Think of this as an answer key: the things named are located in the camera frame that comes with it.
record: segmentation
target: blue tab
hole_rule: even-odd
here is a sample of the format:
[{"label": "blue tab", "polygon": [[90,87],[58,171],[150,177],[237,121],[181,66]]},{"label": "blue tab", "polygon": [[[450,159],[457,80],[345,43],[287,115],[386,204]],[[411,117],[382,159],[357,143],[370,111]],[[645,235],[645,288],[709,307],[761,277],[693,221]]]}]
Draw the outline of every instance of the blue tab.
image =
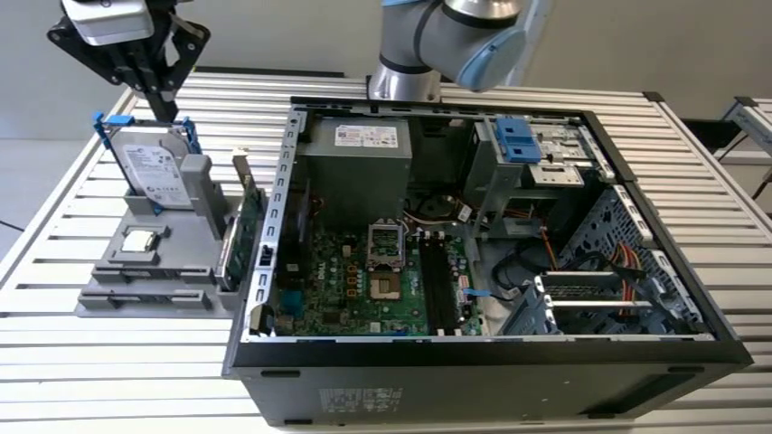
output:
[{"label": "blue tab", "polygon": [[541,150],[525,118],[497,118],[494,133],[509,163],[541,161]]},{"label": "blue tab", "polygon": [[131,115],[111,115],[107,118],[106,124],[115,126],[115,127],[127,127],[133,124],[133,116]]},{"label": "blue tab", "polygon": [[475,290],[475,289],[470,289],[470,288],[463,288],[462,293],[466,296],[490,297],[490,291],[485,291],[485,290]]}]

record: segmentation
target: white wall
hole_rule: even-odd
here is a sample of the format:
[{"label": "white wall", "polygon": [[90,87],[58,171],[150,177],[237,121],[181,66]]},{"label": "white wall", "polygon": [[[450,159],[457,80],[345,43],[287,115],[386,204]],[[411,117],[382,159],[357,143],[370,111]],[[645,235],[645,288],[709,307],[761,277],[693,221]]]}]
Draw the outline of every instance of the white wall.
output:
[{"label": "white wall", "polygon": [[201,65],[373,72],[379,0],[195,0],[178,14],[211,32]]},{"label": "white wall", "polygon": [[526,86],[655,90],[681,117],[772,96],[772,1],[553,0]]},{"label": "white wall", "polygon": [[118,98],[121,89],[45,39],[59,16],[58,1],[0,3],[0,138],[85,139],[91,113]]}]

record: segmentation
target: cable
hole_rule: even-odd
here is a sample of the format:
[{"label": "cable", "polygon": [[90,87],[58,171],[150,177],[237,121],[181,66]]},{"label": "cable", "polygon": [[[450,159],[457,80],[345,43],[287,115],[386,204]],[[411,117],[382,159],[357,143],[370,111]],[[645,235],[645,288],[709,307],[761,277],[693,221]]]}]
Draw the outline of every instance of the cable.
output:
[{"label": "cable", "polygon": [[402,213],[415,223],[419,223],[419,224],[426,225],[426,226],[433,225],[433,224],[445,224],[445,223],[455,222],[454,220],[423,220],[423,219],[417,218],[414,215],[411,215],[406,210],[403,210]]},{"label": "cable", "polygon": [[499,273],[502,269],[506,269],[511,263],[519,265],[523,269],[530,271],[533,274],[541,274],[543,271],[549,270],[549,267],[542,265],[534,264],[527,259],[522,258],[521,254],[525,250],[530,249],[531,247],[537,246],[541,243],[538,238],[529,238],[522,240],[514,246],[513,252],[507,253],[503,258],[495,263],[493,268],[490,269],[490,280],[503,289],[514,289],[515,285],[509,282],[503,283],[499,279]]},{"label": "cable", "polygon": [[761,195],[761,193],[763,192],[763,189],[766,188],[766,184],[769,184],[769,182],[763,181],[761,183],[761,185],[758,185],[758,188],[755,188],[755,191],[753,192],[753,196],[750,196],[750,198],[753,200],[758,199],[758,196]]},{"label": "cable", "polygon": [[554,260],[554,252],[551,251],[550,240],[546,238],[546,229],[541,228],[541,239],[543,240],[543,247],[550,256],[551,271],[557,269],[557,260]]},{"label": "cable", "polygon": [[734,148],[737,147],[737,145],[739,143],[742,143],[746,139],[747,139],[747,133],[745,133],[742,138],[734,142],[734,145],[727,147],[726,152],[723,154],[721,154],[721,156],[715,159],[715,161],[719,162],[723,159],[723,157],[727,156],[727,153],[731,152],[734,150]]},{"label": "cable", "polygon": [[7,223],[7,222],[5,222],[5,221],[2,221],[2,220],[0,220],[0,224],[1,224],[2,226],[6,226],[6,227],[10,228],[10,229],[18,231],[18,232],[23,232],[23,228],[18,227],[15,224],[10,224],[10,223]]}]

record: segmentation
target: white label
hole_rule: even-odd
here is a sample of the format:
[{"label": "white label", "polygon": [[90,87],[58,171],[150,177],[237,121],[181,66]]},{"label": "white label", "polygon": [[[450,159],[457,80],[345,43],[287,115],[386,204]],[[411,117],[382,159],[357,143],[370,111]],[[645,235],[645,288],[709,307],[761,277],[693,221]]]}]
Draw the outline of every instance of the white label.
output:
[{"label": "white label", "polygon": [[469,207],[469,205],[463,205],[461,208],[461,212],[458,212],[458,220],[466,223],[470,215],[471,215],[471,208]]},{"label": "white label", "polygon": [[335,128],[335,146],[397,147],[397,128],[341,125]]},{"label": "white label", "polygon": [[161,206],[189,206],[170,151],[159,146],[125,145],[122,153],[146,198]]},{"label": "white label", "polygon": [[402,390],[399,387],[319,389],[318,393],[326,413],[382,413],[397,411]]}]

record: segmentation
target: slotted aluminum surface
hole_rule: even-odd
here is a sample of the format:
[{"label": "slotted aluminum surface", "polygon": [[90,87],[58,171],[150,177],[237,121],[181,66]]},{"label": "slotted aluminum surface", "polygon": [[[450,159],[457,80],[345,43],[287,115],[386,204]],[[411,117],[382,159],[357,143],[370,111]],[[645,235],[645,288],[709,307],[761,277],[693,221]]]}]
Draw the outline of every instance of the slotted aluminum surface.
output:
[{"label": "slotted aluminum surface", "polygon": [[[237,193],[229,151],[249,149],[270,186],[290,95],[363,97],[362,80],[195,73],[178,94]],[[663,104],[638,93],[443,88],[447,103],[587,109],[598,115],[669,231],[753,354],[743,372],[635,421],[557,424],[550,431],[633,434],[772,432],[772,237],[743,193],[694,145]],[[127,95],[117,106],[149,117]],[[91,140],[27,232],[0,264],[0,432],[271,432],[238,382],[221,380],[229,321],[79,319],[69,313],[125,205],[111,157]],[[541,432],[538,426],[371,427]]]}]

